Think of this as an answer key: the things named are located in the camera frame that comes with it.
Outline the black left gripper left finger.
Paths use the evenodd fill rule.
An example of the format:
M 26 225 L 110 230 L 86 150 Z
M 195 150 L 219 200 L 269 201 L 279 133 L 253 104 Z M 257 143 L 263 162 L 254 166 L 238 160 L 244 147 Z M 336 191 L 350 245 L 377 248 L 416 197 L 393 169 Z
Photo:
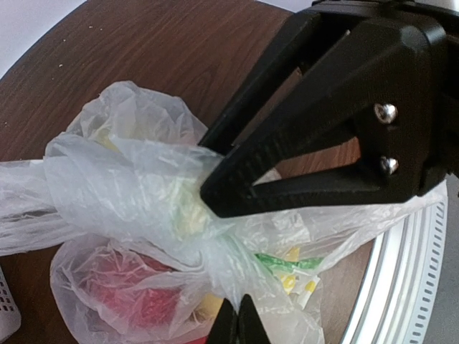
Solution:
M 229 300 L 224 299 L 207 336 L 206 344 L 236 344 L 238 316 Z

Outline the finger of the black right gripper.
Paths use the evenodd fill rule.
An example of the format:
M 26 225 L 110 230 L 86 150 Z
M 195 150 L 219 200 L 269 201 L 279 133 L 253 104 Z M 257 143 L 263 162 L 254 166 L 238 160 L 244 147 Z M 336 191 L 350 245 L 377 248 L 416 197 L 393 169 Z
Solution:
M 402 203 L 452 171 L 449 40 L 437 21 L 361 21 L 295 69 L 232 143 L 200 196 L 221 217 Z M 352 164 L 260 183 L 282 161 L 352 138 Z
M 307 73 L 361 20 L 361 9 L 311 9 L 289 16 L 200 146 L 227 155 L 233 141 L 293 71 Z

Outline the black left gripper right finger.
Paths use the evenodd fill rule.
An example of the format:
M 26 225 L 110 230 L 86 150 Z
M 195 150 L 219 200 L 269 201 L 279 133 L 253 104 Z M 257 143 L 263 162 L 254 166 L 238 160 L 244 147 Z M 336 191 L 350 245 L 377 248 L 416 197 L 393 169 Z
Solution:
M 255 304 L 248 294 L 243 296 L 238 312 L 238 343 L 270 344 Z

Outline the clear printed plastic bag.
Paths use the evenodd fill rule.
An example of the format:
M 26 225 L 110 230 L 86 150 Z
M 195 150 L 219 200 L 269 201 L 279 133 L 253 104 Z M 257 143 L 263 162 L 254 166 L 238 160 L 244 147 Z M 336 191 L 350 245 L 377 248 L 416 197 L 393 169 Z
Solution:
M 252 296 L 272 343 L 322 343 L 319 297 L 299 305 L 261 256 L 300 258 L 298 290 L 409 215 L 447 198 L 444 183 L 400 205 L 312 207 L 221 219 L 202 202 L 202 181 L 221 156 L 198 146 L 206 126 L 185 102 L 115 82 L 51 140 L 44 157 L 1 164 L 1 254 L 58 246 L 50 284 L 80 343 L 185 343 L 205 336 L 207 295 L 239 305 Z M 123 335 L 77 286 L 102 248 L 133 251 L 174 272 L 154 287 L 180 287 L 170 325 Z

